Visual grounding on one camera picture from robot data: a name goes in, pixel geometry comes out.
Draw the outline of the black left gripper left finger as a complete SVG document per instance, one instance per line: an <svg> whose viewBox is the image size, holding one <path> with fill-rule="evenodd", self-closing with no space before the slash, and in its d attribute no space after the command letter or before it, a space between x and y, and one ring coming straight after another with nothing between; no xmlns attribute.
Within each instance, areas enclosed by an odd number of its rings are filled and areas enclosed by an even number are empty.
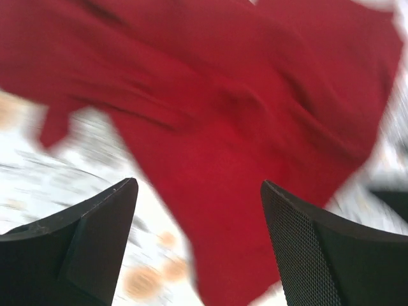
<svg viewBox="0 0 408 306"><path fill-rule="evenodd" d="M2 234L1 305L111 305L137 196L127 178Z"/></svg>

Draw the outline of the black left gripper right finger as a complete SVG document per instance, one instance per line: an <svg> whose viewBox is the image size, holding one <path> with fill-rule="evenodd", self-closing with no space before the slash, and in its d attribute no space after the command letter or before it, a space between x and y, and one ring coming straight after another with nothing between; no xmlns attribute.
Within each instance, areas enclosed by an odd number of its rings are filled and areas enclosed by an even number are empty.
<svg viewBox="0 0 408 306"><path fill-rule="evenodd" d="M269 181L261 200L288 305L407 305L407 236L344 219Z"/></svg>

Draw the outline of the red t shirt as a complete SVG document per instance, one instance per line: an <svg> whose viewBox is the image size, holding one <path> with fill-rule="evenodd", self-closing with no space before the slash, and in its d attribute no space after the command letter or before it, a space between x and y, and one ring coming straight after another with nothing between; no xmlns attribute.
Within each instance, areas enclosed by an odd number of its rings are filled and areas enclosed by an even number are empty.
<svg viewBox="0 0 408 306"><path fill-rule="evenodd" d="M1 88L105 111L187 235L205 305L279 280L259 188L318 207L370 157L399 70L393 8L355 1L2 1Z"/></svg>

